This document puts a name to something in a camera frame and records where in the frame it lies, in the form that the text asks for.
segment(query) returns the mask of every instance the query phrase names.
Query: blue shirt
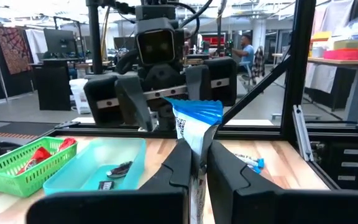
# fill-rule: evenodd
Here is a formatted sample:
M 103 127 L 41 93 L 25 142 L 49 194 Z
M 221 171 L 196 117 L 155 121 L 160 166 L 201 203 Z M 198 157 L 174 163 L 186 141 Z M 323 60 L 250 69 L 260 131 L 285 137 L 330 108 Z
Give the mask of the blue shirt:
M 254 62 L 254 48 L 252 45 L 247 45 L 242 49 L 245 52 L 248 52 L 248 56 L 241 57 L 241 62 L 249 62 L 249 69 L 252 69 L 252 63 Z

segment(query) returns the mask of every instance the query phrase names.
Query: desk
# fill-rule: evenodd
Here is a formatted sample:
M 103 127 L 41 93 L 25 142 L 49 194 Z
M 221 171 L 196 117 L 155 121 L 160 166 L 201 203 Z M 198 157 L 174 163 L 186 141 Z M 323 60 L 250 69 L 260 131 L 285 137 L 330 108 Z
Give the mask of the desk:
M 102 62 L 102 65 L 109 65 L 110 61 Z M 75 63 L 76 68 L 90 68 L 92 67 L 92 63 Z
M 329 65 L 356 70 L 351 92 L 346 102 L 344 121 L 358 122 L 358 60 L 332 60 L 325 58 L 308 58 L 308 63 Z
M 277 58 L 282 57 L 283 54 L 272 54 L 272 56 L 274 57 L 273 65 L 276 65 L 277 64 Z
M 203 61 L 203 59 L 186 59 L 183 65 L 201 65 Z
M 78 141 L 77 152 L 84 149 L 94 137 L 72 136 Z M 139 185 L 144 184 L 159 169 L 175 147 L 175 139 L 146 139 L 145 173 Z M 221 141 L 231 152 L 263 157 L 266 168 L 262 176 L 284 189 L 328 190 L 310 166 L 285 141 Z M 0 193 L 0 223 L 25 223 L 27 209 L 44 196 L 39 190 L 29 198 Z M 214 223 L 209 192 L 206 191 L 204 223 Z

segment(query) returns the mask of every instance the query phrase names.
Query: light blue plastic tray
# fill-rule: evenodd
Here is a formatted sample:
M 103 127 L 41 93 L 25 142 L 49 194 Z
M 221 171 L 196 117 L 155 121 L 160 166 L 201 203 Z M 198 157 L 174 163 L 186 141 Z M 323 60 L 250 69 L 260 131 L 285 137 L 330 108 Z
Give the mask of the light blue plastic tray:
M 125 177 L 113 180 L 114 190 L 137 189 L 145 157 L 145 139 L 95 139 L 44 183 L 45 194 L 97 190 L 100 181 L 112 180 L 106 171 L 128 161 L 133 164 Z

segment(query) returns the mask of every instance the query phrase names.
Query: person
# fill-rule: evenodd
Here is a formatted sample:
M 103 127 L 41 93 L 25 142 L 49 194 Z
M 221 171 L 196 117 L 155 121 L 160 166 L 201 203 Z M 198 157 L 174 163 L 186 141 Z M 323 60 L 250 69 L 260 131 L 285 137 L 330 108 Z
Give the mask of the person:
M 254 48 L 251 45 L 251 36 L 243 34 L 241 37 L 242 50 L 232 49 L 232 52 L 241 57 L 241 62 L 248 62 L 249 70 L 252 71 L 252 63 L 254 61 Z M 239 72 L 247 72 L 245 65 L 239 67 Z

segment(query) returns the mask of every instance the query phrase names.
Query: monitor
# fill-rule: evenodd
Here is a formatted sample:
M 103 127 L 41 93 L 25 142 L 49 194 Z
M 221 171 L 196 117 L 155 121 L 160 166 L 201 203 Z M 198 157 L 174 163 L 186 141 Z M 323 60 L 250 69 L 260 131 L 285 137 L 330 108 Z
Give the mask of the monitor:
M 116 45 L 116 47 L 118 47 L 117 50 L 132 50 L 133 48 L 135 48 L 135 37 L 115 37 L 114 44 Z
M 44 29 L 44 35 L 50 53 L 69 54 L 77 52 L 73 31 Z

